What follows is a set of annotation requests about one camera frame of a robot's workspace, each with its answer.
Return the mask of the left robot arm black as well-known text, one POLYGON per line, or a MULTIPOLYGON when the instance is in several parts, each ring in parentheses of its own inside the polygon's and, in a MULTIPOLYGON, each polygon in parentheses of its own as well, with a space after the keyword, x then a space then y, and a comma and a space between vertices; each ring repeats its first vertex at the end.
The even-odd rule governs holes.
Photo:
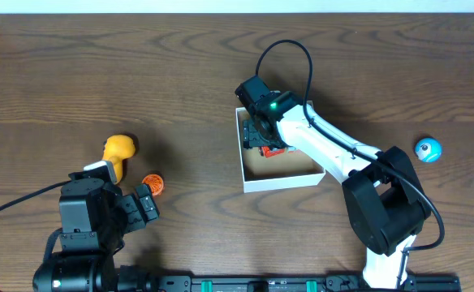
POLYGON ((146 184, 124 195, 105 178, 73 174, 61 188, 62 228, 48 239, 32 279, 37 292, 156 291, 156 280, 136 266, 116 268, 124 235, 159 218, 146 184))

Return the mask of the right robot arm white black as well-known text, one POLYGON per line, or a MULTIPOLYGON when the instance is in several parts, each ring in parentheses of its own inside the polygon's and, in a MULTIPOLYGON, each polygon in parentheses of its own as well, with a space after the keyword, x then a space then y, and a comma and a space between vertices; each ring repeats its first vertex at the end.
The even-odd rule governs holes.
POLYGON ((351 228, 367 248, 364 281, 371 288, 399 288, 407 254, 434 211, 408 155, 352 139, 302 98, 272 91, 258 76, 242 82, 235 95, 262 145, 300 150, 341 184, 351 228))

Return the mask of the blue white ball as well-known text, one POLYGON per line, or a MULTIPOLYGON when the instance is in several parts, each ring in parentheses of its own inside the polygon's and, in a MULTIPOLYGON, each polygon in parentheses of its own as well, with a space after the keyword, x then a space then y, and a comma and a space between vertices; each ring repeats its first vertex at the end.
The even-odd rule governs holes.
POLYGON ((442 145, 434 138, 423 138, 416 143, 414 153, 420 161, 433 163, 442 156, 442 145))

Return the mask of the white cardboard box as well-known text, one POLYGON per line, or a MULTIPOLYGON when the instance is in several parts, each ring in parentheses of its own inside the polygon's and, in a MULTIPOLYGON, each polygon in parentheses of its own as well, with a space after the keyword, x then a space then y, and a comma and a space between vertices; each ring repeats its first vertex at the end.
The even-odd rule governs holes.
POLYGON ((274 191, 316 186, 326 171, 300 150, 288 150, 272 157, 263 157, 257 148, 243 147, 243 122, 249 119, 244 107, 235 109, 239 159, 243 192, 274 191))

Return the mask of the red toy car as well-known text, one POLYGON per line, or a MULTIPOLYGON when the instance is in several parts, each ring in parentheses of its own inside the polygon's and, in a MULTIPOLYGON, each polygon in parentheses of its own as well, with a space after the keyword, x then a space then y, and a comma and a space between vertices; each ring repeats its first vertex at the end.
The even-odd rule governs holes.
POLYGON ((298 152, 297 148, 287 147, 287 148, 271 148, 269 146, 261 146, 258 148, 259 153, 262 157, 271 158, 283 153, 298 152))

